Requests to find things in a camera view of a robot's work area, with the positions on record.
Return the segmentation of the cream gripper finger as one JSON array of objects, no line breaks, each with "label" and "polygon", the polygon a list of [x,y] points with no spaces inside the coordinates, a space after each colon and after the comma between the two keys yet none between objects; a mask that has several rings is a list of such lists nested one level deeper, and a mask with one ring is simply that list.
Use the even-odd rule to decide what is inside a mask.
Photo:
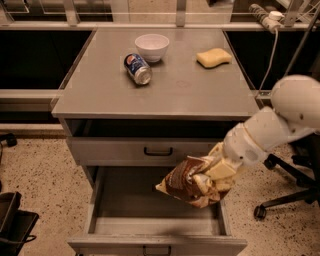
[{"label": "cream gripper finger", "polygon": [[217,143],[209,152],[210,157],[222,157],[223,156],[223,143]]},{"label": "cream gripper finger", "polygon": [[221,159],[217,164],[211,167],[205,174],[211,180],[220,180],[231,177],[236,174],[238,163],[230,159]]}]

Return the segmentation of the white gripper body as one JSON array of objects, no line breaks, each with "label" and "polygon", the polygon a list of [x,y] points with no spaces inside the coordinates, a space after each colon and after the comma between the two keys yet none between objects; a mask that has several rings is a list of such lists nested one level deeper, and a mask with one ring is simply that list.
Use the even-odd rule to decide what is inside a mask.
[{"label": "white gripper body", "polygon": [[228,158],[245,166],[253,166],[268,156],[251,138],[243,123],[238,123],[226,134],[223,148]]}]

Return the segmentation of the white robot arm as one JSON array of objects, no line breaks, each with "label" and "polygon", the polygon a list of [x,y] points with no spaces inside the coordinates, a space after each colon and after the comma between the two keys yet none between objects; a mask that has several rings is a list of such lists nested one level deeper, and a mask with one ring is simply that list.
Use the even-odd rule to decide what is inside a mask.
[{"label": "white robot arm", "polygon": [[271,105],[232,128],[210,154],[214,163],[205,172],[212,180],[229,178],[268,157],[279,145],[299,140],[320,129],[320,82],[303,75],[280,79]]}]

